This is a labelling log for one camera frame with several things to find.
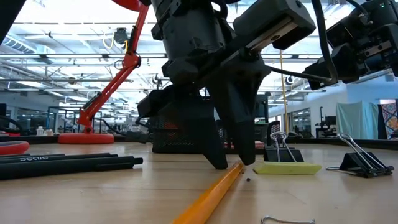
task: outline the wooden table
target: wooden table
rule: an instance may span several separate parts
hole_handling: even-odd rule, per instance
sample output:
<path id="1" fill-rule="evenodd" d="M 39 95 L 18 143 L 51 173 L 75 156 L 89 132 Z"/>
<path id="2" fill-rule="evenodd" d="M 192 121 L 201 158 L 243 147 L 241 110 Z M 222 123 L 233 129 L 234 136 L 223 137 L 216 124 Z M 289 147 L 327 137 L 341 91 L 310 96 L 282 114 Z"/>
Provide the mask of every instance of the wooden table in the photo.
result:
<path id="1" fill-rule="evenodd" d="M 292 146 L 302 149 L 306 161 L 323 166 L 338 166 L 344 153 L 350 152 L 341 146 Z M 143 157 L 144 164 L 132 170 L 0 182 L 0 223 L 170 223 L 223 174 L 201 155 L 153 154 L 151 147 L 136 143 L 31 146 L 31 154 L 113 152 Z M 372 151 L 398 168 L 398 151 Z M 231 164 L 237 159 L 228 156 Z M 324 169 L 315 176 L 257 175 L 249 166 L 208 223 L 260 223 L 265 215 L 314 218 L 327 224 L 396 224 L 398 178 L 362 179 Z"/>

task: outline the binder clip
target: binder clip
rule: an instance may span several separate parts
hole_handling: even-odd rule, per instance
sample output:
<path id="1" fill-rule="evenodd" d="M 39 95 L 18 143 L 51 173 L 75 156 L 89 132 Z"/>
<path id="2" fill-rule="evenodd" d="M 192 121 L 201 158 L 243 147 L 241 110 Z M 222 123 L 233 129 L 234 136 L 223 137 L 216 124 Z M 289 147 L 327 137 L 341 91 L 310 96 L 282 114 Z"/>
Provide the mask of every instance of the binder clip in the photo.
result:
<path id="1" fill-rule="evenodd" d="M 287 134 L 284 132 L 275 132 L 270 135 L 271 139 L 275 142 L 275 149 L 264 150 L 264 161 L 266 162 L 304 162 L 303 155 L 300 150 L 289 148 L 286 144 Z M 279 148 L 279 140 L 282 138 L 283 148 Z"/>
<path id="2" fill-rule="evenodd" d="M 366 152 L 357 145 L 350 135 L 339 133 L 337 136 L 355 152 L 346 153 L 340 167 L 327 167 L 326 170 L 344 172 L 364 178 L 392 174 L 394 167 L 385 166 L 373 153 Z"/>

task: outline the table surface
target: table surface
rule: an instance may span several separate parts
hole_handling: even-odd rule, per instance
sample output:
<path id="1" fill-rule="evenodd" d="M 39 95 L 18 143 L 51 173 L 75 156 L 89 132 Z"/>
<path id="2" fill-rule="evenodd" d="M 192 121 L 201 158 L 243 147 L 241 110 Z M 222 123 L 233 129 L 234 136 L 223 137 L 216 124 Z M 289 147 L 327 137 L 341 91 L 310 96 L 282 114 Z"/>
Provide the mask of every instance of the table surface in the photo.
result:
<path id="1" fill-rule="evenodd" d="M 338 166 L 350 148 L 291 144 L 307 162 Z M 143 157 L 131 170 L 0 182 L 0 223 L 170 223 L 224 171 L 201 155 L 153 154 L 150 144 L 33 145 L 31 154 L 112 152 Z M 398 167 L 398 151 L 370 150 Z M 228 156 L 232 164 L 238 156 Z M 398 223 L 398 178 L 363 179 L 322 169 L 317 175 L 257 175 L 252 166 L 208 223 L 260 223 L 265 215 L 317 223 Z"/>

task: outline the ceiling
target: ceiling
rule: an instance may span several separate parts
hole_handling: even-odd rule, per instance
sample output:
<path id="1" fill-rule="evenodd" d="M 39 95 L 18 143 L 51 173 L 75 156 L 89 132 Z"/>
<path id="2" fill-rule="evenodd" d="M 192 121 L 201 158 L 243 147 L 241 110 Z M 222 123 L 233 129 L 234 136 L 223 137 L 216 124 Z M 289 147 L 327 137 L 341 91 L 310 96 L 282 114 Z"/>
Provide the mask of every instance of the ceiling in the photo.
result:
<path id="1" fill-rule="evenodd" d="M 302 2 L 311 17 L 315 19 L 312 5 L 308 3 L 310 1 Z M 348 15 L 353 9 L 347 4 L 328 5 L 328 1 L 322 2 L 324 2 L 327 27 Z M 228 22 L 232 23 L 252 3 L 253 0 L 242 0 L 239 4 L 229 5 Z M 108 80 L 117 74 L 120 67 L 120 63 L 117 62 L 119 59 L 83 59 L 75 58 L 73 54 L 123 54 L 124 50 L 120 45 L 112 43 L 113 33 L 117 28 L 123 27 L 127 29 L 129 35 L 137 16 L 137 12 L 118 6 L 111 0 L 27 0 L 7 37 L 31 49 L 33 54 L 72 55 L 65 59 L 53 58 L 51 64 L 26 58 L 0 59 L 2 63 L 0 78 L 46 80 L 46 82 L 10 82 L 10 84 L 0 82 L 0 86 L 3 84 L 5 88 L 7 84 L 8 88 L 57 89 L 48 92 L 62 101 L 88 100 L 96 94 L 95 90 L 91 89 L 103 89 L 109 83 Z M 142 66 L 119 87 L 120 91 L 112 95 L 111 101 L 131 105 L 131 109 L 134 109 L 149 91 L 157 87 L 155 78 L 164 78 L 161 66 L 167 59 L 162 58 L 162 54 L 165 53 L 162 42 L 152 39 L 151 29 L 155 23 L 154 11 L 150 8 L 137 51 L 140 54 L 153 55 L 142 59 Z M 21 54 L 21 49 L 16 50 L 3 44 L 0 46 L 0 54 Z M 268 46 L 263 49 L 262 54 L 267 58 L 266 64 L 281 67 L 279 50 Z M 285 59 L 283 69 L 302 72 L 306 66 L 316 62 L 321 54 L 318 31 L 283 52 L 283 55 L 293 54 L 301 55 L 303 58 L 300 56 L 300 60 Z M 72 78 L 84 79 L 87 82 L 68 83 Z M 261 90 L 280 89 L 281 83 L 281 75 L 271 73 L 265 77 Z M 170 82 L 165 80 L 162 82 L 162 87 L 169 84 Z M 299 78 L 295 79 L 295 84 L 294 86 L 300 87 L 301 90 L 308 88 L 308 83 Z M 274 94 L 274 99 L 279 100 L 279 95 L 280 93 Z"/>

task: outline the black binder clip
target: black binder clip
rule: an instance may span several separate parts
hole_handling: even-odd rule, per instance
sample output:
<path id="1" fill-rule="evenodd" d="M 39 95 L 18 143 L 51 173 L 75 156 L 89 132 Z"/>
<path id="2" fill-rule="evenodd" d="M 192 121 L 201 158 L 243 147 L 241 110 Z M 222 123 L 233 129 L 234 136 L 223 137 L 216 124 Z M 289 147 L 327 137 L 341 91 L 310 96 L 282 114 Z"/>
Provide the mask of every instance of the black binder clip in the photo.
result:
<path id="1" fill-rule="evenodd" d="M 364 178 L 392 174 L 394 167 L 385 166 L 373 153 L 366 152 L 357 145 L 350 135 L 339 133 L 337 136 L 355 152 L 346 153 L 340 167 L 327 167 L 326 170 L 344 172 Z"/>
<path id="2" fill-rule="evenodd" d="M 269 147 L 264 150 L 264 161 L 269 162 L 304 162 L 303 155 L 301 155 L 300 150 L 289 148 L 286 144 L 287 134 L 281 131 L 272 133 L 270 135 L 271 139 L 275 141 L 275 149 L 269 149 Z M 282 138 L 282 149 L 279 149 L 278 138 Z"/>

